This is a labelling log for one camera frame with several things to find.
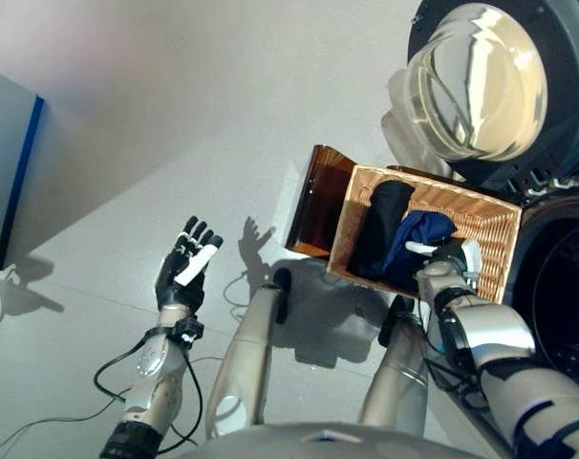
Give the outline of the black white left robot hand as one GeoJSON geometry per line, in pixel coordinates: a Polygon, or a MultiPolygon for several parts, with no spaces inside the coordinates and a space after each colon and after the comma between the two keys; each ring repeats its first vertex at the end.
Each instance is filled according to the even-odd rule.
{"type": "Polygon", "coordinates": [[[159,310],[182,305],[195,314],[204,302],[205,270],[224,239],[204,220],[192,215],[170,252],[163,258],[155,281],[159,310]]]}

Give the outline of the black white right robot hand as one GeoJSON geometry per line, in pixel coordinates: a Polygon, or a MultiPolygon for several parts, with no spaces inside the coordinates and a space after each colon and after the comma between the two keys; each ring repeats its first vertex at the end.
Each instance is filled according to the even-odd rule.
{"type": "Polygon", "coordinates": [[[471,284],[476,284],[483,269],[481,246],[476,239],[449,237],[437,244],[408,241],[405,249],[425,257],[424,266],[433,262],[447,262],[471,284]]]}

